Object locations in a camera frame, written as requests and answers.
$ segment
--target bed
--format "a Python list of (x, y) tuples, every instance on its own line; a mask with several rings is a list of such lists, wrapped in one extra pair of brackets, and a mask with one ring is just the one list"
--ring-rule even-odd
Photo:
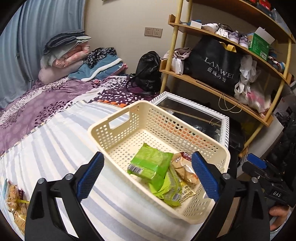
[[(126, 92), (125, 85), (122, 77), (86, 83), (65, 78), (46, 86), (37, 82), (2, 111), (0, 210), (21, 239), (3, 198), (5, 179), (18, 184), (29, 200), (39, 178), (59, 180), (88, 163), (97, 152), (88, 127), (124, 105), (153, 98)], [(67, 231), (75, 236), (62, 201), (57, 202)], [(200, 228), (163, 214), (123, 183), (108, 163), (81, 204), (105, 240), (190, 240)]]

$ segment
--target electrical outlet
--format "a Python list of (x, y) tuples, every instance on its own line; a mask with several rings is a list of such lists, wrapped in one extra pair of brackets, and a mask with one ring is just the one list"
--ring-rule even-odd
[(160, 37), (161, 38), (162, 33), (163, 33), (163, 29), (162, 28), (154, 28), (153, 29), (152, 36)]
[(144, 35), (145, 36), (152, 36), (153, 34), (153, 28), (145, 28)]

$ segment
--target finger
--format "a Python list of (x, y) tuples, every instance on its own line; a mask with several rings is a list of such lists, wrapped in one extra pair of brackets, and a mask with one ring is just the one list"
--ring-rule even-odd
[(284, 224), (284, 222), (287, 220), (287, 217), (281, 216), (278, 217), (272, 225), (270, 225), (270, 231), (274, 231), (278, 229), (280, 226)]
[(286, 216), (289, 213), (289, 206), (274, 206), (269, 210), (271, 216)]

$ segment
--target pillow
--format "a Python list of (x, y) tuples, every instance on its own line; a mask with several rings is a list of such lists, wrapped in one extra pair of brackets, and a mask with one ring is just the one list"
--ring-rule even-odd
[(84, 59), (89, 54), (89, 48), (90, 46), (88, 41), (78, 44), (76, 47), (64, 54), (61, 58), (53, 61), (52, 66), (64, 68), (78, 60)]
[(77, 61), (73, 64), (65, 68), (57, 68), (57, 67), (47, 67), (41, 68), (38, 78), (41, 80), (42, 83), (45, 85), (55, 82), (71, 73), (76, 72), (81, 66), (83, 65), (83, 60)]

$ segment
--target shelf board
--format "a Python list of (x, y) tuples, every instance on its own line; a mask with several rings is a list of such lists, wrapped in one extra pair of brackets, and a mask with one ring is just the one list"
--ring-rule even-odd
[(290, 84), (288, 82), (288, 80), (286, 80), (284, 78), (284, 76), (280, 72), (278, 72), (274, 67), (272, 67), (269, 63), (267, 63), (264, 59), (262, 59), (261, 57), (259, 57), (256, 54), (254, 54), (250, 50), (240, 46), (239, 44), (237, 44), (235, 42), (232, 42), (229, 39), (224, 38), (224, 37), (222, 37), (220, 35), (213, 34), (213, 33), (209, 32), (209, 31), (205, 31), (205, 30), (202, 30), (200, 28), (187, 26), (187, 25), (184, 25), (184, 24), (177, 24), (177, 23), (174, 23), (174, 22), (175, 22), (175, 16), (170, 15), (168, 24), (171, 25), (171, 26), (179, 26), (179, 31), (181, 31), (182, 33), (188, 33), (188, 34), (194, 35), (194, 36), (209, 35), (209, 36), (215, 37), (218, 41), (228, 42), (229, 44), (235, 46), (237, 52), (242, 53), (242, 54), (251, 55), (252, 58), (257, 61), (257, 66), (259, 66), (260, 68), (265, 70), (267, 73), (270, 73), (271, 76), (273, 76), (273, 77), (275, 77), (277, 79), (284, 79), (287, 84)]
[(244, 111), (247, 114), (249, 114), (250, 116), (254, 117), (258, 121), (260, 121), (261, 123), (263, 123), (265, 126), (269, 126), (271, 124), (271, 122), (273, 120), (273, 117), (272, 116), (270, 116), (269, 119), (265, 122), (261, 118), (261, 116), (258, 114), (257, 111), (252, 110), (247, 105), (244, 105), (244, 104), (239, 103), (234, 97), (229, 96), (229, 95), (227, 95), (227, 94), (225, 94), (225, 93), (223, 93), (223, 92), (221, 92), (221, 91), (219, 91), (217, 89), (214, 89), (213, 87), (211, 87), (211, 86), (209, 86), (209, 85), (207, 85), (207, 84), (205, 84), (205, 83), (203, 83), (203, 82), (201, 82), (199, 80), (193, 79), (193, 78), (191, 78), (188, 75), (185, 75), (185, 74), (184, 75), (178, 75), (178, 74), (176, 74), (173, 71), (166, 71), (165, 70), (166, 62), (167, 62), (166, 60), (162, 60), (161, 61), (161, 64), (160, 64), (160, 72), (162, 72), (164, 74), (171, 75), (171, 76), (176, 77), (178, 79), (184, 80), (184, 81), (186, 81), (186, 82), (188, 82), (190, 84), (193, 84), (193, 85), (195, 85), (195, 86), (197, 86), (199, 88), (202, 88), (202, 89), (204, 89), (204, 90), (206, 90), (206, 91), (208, 91), (208, 92), (210, 92), (210, 93), (212, 93), (212, 94), (214, 94), (214, 95), (216, 95), (218, 97), (220, 97), (221, 94), (223, 94), (224, 95), (224, 98), (225, 98), (225, 100), (227, 102), (229, 102), (229, 103), (231, 103), (233, 105), (237, 105), (238, 108), (242, 108), (242, 111)]
[(280, 44), (288, 43), (289, 39), (295, 43), (293, 36), (288, 34), (271, 17), (243, 0), (193, 0), (193, 2), (230, 13), (255, 27), (262, 27)]

